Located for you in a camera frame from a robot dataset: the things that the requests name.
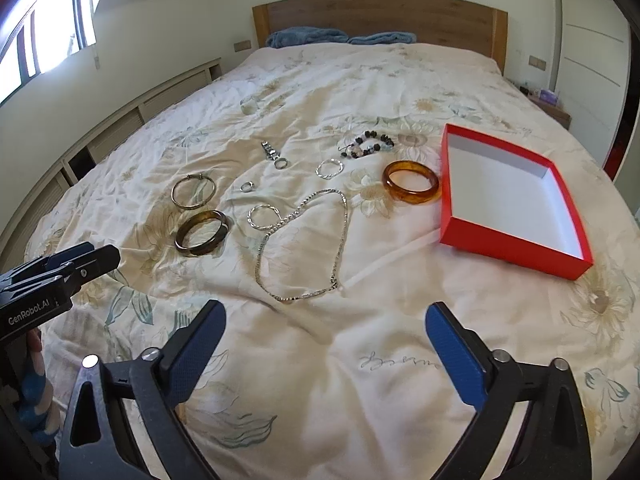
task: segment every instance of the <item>blue gripper pad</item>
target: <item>blue gripper pad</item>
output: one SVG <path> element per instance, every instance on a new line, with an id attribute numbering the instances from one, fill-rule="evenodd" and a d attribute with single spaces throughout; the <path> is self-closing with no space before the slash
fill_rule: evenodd
<path id="1" fill-rule="evenodd" d="M 225 307 L 219 301 L 209 300 L 190 325 L 178 329 L 164 346 L 165 358 L 175 352 L 166 370 L 164 385 L 164 396 L 169 406 L 174 408 L 189 399 L 225 327 Z"/>
<path id="2" fill-rule="evenodd" d="M 486 390 L 478 361 L 436 304 L 427 308 L 424 325 L 460 399 L 479 412 L 486 400 Z"/>

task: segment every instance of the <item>screw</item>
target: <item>screw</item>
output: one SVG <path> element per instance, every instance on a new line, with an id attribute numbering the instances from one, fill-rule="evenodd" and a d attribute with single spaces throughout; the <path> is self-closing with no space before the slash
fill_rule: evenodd
<path id="1" fill-rule="evenodd" d="M 562 370 L 563 372 L 569 369 L 569 363 L 561 357 L 557 357 L 554 359 L 554 366 L 558 370 Z"/>
<path id="2" fill-rule="evenodd" d="M 494 359 L 499 363 L 506 363 L 511 359 L 509 353 L 506 350 L 502 350 L 500 348 L 491 352 L 491 355 L 494 356 Z"/>
<path id="3" fill-rule="evenodd" d="M 155 361 L 159 355 L 160 349 L 156 348 L 155 346 L 151 346 L 150 348 L 143 350 L 142 354 L 140 354 L 140 357 L 143 361 Z"/>
<path id="4" fill-rule="evenodd" d="M 85 357 L 84 359 L 82 359 L 82 366 L 84 368 L 93 368 L 97 364 L 98 364 L 97 355 L 91 354 Z"/>

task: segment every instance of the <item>jewelry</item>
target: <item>jewelry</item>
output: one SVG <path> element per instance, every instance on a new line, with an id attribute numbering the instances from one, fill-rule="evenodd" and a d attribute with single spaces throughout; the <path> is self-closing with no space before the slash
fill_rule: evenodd
<path id="1" fill-rule="evenodd" d="M 270 158 L 273 161 L 273 165 L 276 167 L 276 170 L 284 170 L 288 165 L 289 161 L 280 156 L 280 152 L 273 149 L 266 140 L 261 143 L 264 152 L 267 154 L 267 158 Z"/>
<path id="2" fill-rule="evenodd" d="M 271 204 L 256 205 L 256 206 L 253 206 L 251 209 L 249 209 L 249 214 L 247 215 L 247 220 L 249 222 L 249 225 L 251 227 L 253 227 L 254 229 L 258 229 L 258 231 L 268 231 L 271 228 L 273 228 L 273 226 L 274 226 L 274 224 L 271 224 L 271 225 L 258 225 L 256 223 L 254 223 L 254 221 L 251 218 L 251 215 L 254 213 L 254 211 L 256 211 L 258 209 L 262 209 L 262 208 L 271 209 L 274 213 L 276 213 L 276 215 L 278 215 L 278 218 L 280 219 L 280 221 L 282 221 L 282 216 L 280 216 L 280 212 L 278 211 L 277 207 L 274 207 Z"/>
<path id="3" fill-rule="evenodd" d="M 242 186 L 240 186 L 240 191 L 242 191 L 243 193 L 252 192 L 254 189 L 255 189 L 255 185 L 250 180 L 242 184 Z"/>
<path id="4" fill-rule="evenodd" d="M 351 144 L 347 144 L 343 148 L 338 148 L 338 151 L 341 152 L 340 156 L 344 158 L 360 158 L 361 156 L 370 155 L 373 152 L 379 152 L 383 148 L 391 150 L 396 145 L 387 134 L 382 134 L 380 135 L 380 140 L 383 142 L 383 144 L 376 142 L 370 148 L 366 148 L 363 150 L 361 147 L 363 142 L 365 142 L 366 139 L 377 139 L 378 132 L 375 130 L 367 130 L 366 132 L 364 132 L 364 137 L 364 139 L 362 137 L 356 137 Z"/>
<path id="5" fill-rule="evenodd" d="M 209 196 L 207 196 L 204 200 L 201 200 L 200 202 L 193 204 L 193 205 L 182 205 L 182 204 L 178 204 L 175 200 L 175 189 L 178 187 L 178 184 L 181 184 L 183 182 L 186 182 L 187 180 L 191 180 L 192 178 L 197 178 L 199 180 L 208 180 L 211 185 L 213 186 L 213 190 L 211 191 L 211 194 Z M 182 177 L 178 182 L 176 182 L 174 184 L 174 186 L 171 189 L 171 201 L 177 205 L 180 209 L 185 209 L 187 211 L 191 211 L 192 209 L 197 209 L 199 207 L 204 206 L 209 200 L 211 200 L 211 198 L 215 195 L 216 193 L 216 183 L 213 182 L 213 179 L 203 175 L 201 173 L 199 174 L 193 174 L 193 175 L 187 175 L 185 177 Z"/>
<path id="6" fill-rule="evenodd" d="M 201 244 L 186 246 L 184 244 L 184 238 L 187 233 L 196 227 L 196 225 L 202 224 L 207 220 L 220 220 L 220 227 L 216 233 Z M 225 239 L 228 232 L 229 220 L 224 213 L 221 213 L 220 211 L 201 211 L 190 217 L 178 228 L 178 231 L 175 234 L 175 248 L 178 249 L 180 253 L 187 256 L 201 256 L 202 254 L 210 253 L 215 249 L 220 242 Z"/>
<path id="7" fill-rule="evenodd" d="M 320 173 L 320 169 L 322 168 L 322 166 L 324 164 L 337 164 L 338 165 L 338 171 L 335 171 L 334 173 L 329 173 L 329 174 L 322 174 Z M 318 167 L 316 168 L 316 175 L 319 176 L 320 178 L 324 178 L 325 180 L 329 180 L 331 178 L 333 178 L 334 176 L 341 174 L 342 170 L 344 169 L 344 164 L 340 162 L 340 160 L 336 159 L 336 158 L 328 158 L 326 160 L 323 160 Z"/>
<path id="8" fill-rule="evenodd" d="M 342 205 L 344 206 L 344 225 L 342 228 L 342 236 L 340 238 L 340 245 L 338 246 L 338 253 L 335 255 L 334 267 L 331 271 L 331 276 L 329 278 L 331 286 L 322 288 L 321 290 L 315 290 L 314 292 L 308 292 L 306 294 L 302 294 L 301 296 L 291 296 L 289 298 L 284 298 L 282 296 L 278 296 L 277 294 L 273 294 L 272 292 L 269 292 L 264 287 L 264 285 L 262 284 L 262 280 L 260 279 L 260 264 L 262 260 L 262 253 L 264 252 L 264 247 L 267 245 L 267 241 L 269 240 L 269 237 L 273 235 L 281 227 L 284 227 L 292 220 L 295 220 L 296 218 L 298 218 L 303 213 L 304 207 L 310 200 L 313 200 L 318 196 L 328 194 L 328 193 L 339 194 L 340 198 L 342 199 Z M 306 197 L 302 202 L 300 202 L 298 207 L 295 208 L 293 212 L 291 212 L 284 218 L 280 216 L 280 212 L 274 206 L 267 205 L 267 204 L 265 204 L 264 206 L 269 207 L 270 209 L 273 209 L 277 213 L 278 217 L 280 218 L 280 221 L 277 224 L 268 226 L 269 231 L 267 232 L 267 234 L 264 235 L 264 238 L 260 243 L 260 247 L 258 248 L 258 257 L 255 262 L 255 281 L 258 283 L 258 285 L 260 285 L 262 290 L 264 290 L 267 294 L 269 294 L 275 300 L 281 303 L 288 303 L 289 301 L 306 300 L 307 298 L 320 296 L 320 294 L 324 294 L 325 292 L 329 292 L 330 290 L 334 290 L 338 288 L 338 278 L 336 277 L 336 273 L 338 271 L 338 263 L 340 262 L 340 257 L 342 256 L 342 250 L 344 249 L 344 242 L 347 237 L 347 225 L 348 225 L 347 197 L 345 197 L 344 193 L 341 191 L 338 191 L 337 189 L 321 189 L 320 191 L 316 191 L 315 193 L 312 193 L 311 195 Z"/>
<path id="9" fill-rule="evenodd" d="M 431 187 L 424 191 L 411 191 L 398 186 L 398 184 L 391 180 L 390 176 L 392 173 L 402 170 L 413 171 L 414 173 L 425 176 L 429 179 Z M 421 204 L 437 198 L 440 190 L 438 176 L 426 166 L 412 160 L 396 160 L 389 164 L 382 173 L 382 184 L 392 197 L 402 200 L 403 202 L 408 202 L 409 204 Z"/>

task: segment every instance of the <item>nightstand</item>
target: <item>nightstand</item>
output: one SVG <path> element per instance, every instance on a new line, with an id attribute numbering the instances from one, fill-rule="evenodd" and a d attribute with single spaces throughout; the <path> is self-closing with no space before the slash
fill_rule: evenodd
<path id="1" fill-rule="evenodd" d="M 562 110 L 562 108 L 545 103 L 533 94 L 529 94 L 527 97 L 529 97 L 529 101 L 540 108 L 545 114 L 558 121 L 565 130 L 569 129 L 569 126 L 571 126 L 571 115 Z"/>

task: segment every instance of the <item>bedspread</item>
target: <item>bedspread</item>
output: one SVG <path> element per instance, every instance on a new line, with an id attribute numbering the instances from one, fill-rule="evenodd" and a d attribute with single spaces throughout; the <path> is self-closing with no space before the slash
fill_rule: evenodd
<path id="1" fill-rule="evenodd" d="M 383 168 L 410 159 L 439 173 L 446 122 L 553 160 L 583 218 L 593 268 L 568 282 L 457 251 L 438 243 L 440 202 L 391 200 Z M 364 130 L 388 134 L 395 149 L 346 160 L 330 182 L 315 175 Z M 289 159 L 287 169 L 266 160 L 262 140 Z M 187 173 L 215 181 L 206 207 L 232 223 L 223 245 L 197 258 L 172 246 L 192 214 L 170 199 Z M 247 180 L 255 192 L 240 191 Z M 254 279 L 263 233 L 247 212 L 271 203 L 288 214 L 327 187 L 342 190 L 350 206 L 340 287 L 281 304 Z M 273 235 L 262 263 L 267 288 L 290 296 L 327 286 L 341 222 L 339 197 L 330 194 Z M 606 478 L 638 434 L 638 227 L 585 149 L 479 54 L 426 44 L 260 49 L 145 124 L 67 191 L 26 257 L 81 241 L 116 245 L 122 263 L 44 326 L 56 402 L 68 401 L 86 354 L 136 357 L 162 346 L 209 298 L 220 300 L 226 332 L 184 420 L 223 479 L 429 478 L 473 415 L 424 333 L 433 301 L 445 301 L 489 348 L 521 362 L 569 361 L 595 479 Z M 129 412 L 148 455 L 135 405 Z M 508 428 L 511 442 L 516 430 Z M 494 476 L 510 444 L 498 448 Z"/>

